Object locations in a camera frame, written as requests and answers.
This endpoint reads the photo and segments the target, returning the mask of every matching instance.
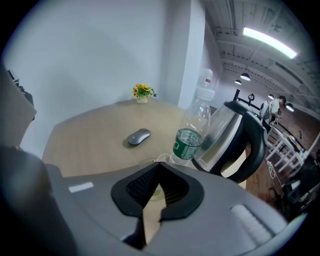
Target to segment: green bottle label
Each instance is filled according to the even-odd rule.
[[[201,135],[192,129],[180,129],[176,133],[173,153],[181,159],[190,160],[201,145]]]

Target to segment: bottle cap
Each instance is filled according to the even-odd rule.
[[[212,99],[215,96],[215,91],[214,90],[210,90],[207,88],[201,88],[201,87],[197,87],[196,88],[196,97],[205,101],[212,101]]]

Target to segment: computer mouse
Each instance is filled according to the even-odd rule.
[[[139,145],[150,135],[151,135],[151,132],[148,129],[139,129],[136,132],[129,135],[127,138],[127,141],[131,145]]]

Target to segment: black kettle handle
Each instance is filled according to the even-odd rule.
[[[238,171],[228,179],[241,183],[248,179],[258,169],[266,154],[267,131],[254,113],[247,111],[242,117],[243,130],[251,144],[251,153],[244,160]]]

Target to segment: stainless steel kettle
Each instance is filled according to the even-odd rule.
[[[251,144],[250,155],[228,177],[237,183],[249,178],[262,163],[267,145],[266,129],[250,107],[240,101],[225,102],[210,119],[209,131],[192,159],[202,171],[220,175]]]

